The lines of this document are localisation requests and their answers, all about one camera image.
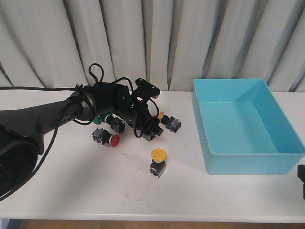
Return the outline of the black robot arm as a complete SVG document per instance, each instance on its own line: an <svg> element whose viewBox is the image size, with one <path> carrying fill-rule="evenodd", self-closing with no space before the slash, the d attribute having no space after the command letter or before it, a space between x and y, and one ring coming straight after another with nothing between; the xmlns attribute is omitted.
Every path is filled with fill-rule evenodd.
<svg viewBox="0 0 305 229"><path fill-rule="evenodd" d="M111 112L141 135L161 135L159 119L149 113L147 102L160 91L154 86L139 86L134 92L118 83L78 86L66 100L0 113L0 197L5 199L39 170L49 147L43 137L56 134L70 121L88 125L94 118Z"/></svg>

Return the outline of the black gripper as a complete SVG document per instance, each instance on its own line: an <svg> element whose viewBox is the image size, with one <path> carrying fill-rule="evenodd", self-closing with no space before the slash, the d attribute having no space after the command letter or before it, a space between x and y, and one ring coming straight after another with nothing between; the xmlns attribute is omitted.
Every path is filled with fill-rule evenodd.
<svg viewBox="0 0 305 229"><path fill-rule="evenodd" d="M150 96L144 90L120 90L116 95L116 114L131 126L136 134L151 132L161 135L163 129L159 127L159 119L152 116L147 102Z"/></svg>

